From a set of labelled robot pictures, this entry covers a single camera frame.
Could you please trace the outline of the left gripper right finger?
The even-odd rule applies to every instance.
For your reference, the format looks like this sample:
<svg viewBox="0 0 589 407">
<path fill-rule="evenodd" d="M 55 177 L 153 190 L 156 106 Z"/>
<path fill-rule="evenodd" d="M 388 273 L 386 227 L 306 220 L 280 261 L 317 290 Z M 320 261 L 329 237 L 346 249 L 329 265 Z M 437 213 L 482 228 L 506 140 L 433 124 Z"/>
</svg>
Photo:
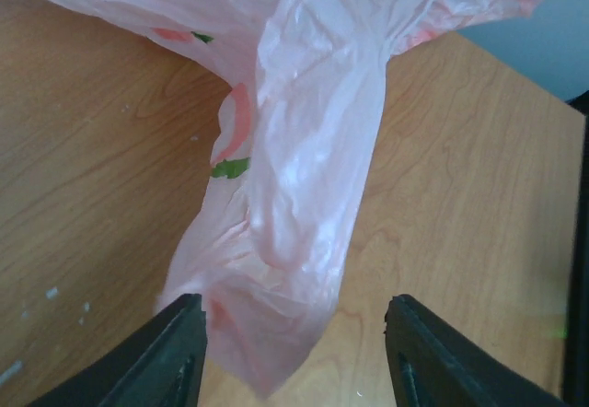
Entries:
<svg viewBox="0 0 589 407">
<path fill-rule="evenodd" d="M 386 321 L 398 406 L 563 406 L 410 295 L 393 297 Z"/>
</svg>

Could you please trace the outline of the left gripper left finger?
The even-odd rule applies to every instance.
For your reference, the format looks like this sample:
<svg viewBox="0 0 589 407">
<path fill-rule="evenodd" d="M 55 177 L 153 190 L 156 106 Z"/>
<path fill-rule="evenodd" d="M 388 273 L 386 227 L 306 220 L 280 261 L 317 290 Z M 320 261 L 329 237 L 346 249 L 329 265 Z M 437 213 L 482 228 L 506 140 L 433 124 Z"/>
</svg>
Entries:
<svg viewBox="0 0 589 407">
<path fill-rule="evenodd" d="M 202 297 L 185 294 L 32 406 L 195 406 L 207 348 Z"/>
</svg>

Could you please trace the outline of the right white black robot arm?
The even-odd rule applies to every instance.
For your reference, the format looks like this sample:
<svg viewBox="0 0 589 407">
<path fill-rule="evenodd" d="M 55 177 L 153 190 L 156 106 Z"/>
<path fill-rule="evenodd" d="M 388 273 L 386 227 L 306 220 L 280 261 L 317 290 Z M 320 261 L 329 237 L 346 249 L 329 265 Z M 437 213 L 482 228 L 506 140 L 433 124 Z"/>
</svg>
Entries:
<svg viewBox="0 0 589 407">
<path fill-rule="evenodd" d="M 588 92 L 570 105 L 585 118 L 579 200 L 568 300 L 563 399 L 588 405 Z"/>
</svg>

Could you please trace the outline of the pink plastic trash bag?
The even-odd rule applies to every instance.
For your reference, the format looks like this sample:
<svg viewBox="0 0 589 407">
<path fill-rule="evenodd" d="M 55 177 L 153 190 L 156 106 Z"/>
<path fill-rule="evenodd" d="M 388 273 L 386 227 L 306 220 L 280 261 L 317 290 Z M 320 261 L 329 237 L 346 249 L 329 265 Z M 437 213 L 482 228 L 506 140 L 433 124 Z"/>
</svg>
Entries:
<svg viewBox="0 0 589 407">
<path fill-rule="evenodd" d="M 542 0 L 49 0 L 205 66 L 219 110 L 202 209 L 160 306 L 202 296 L 211 358 L 259 395 L 303 364 L 335 311 L 390 58 Z"/>
</svg>

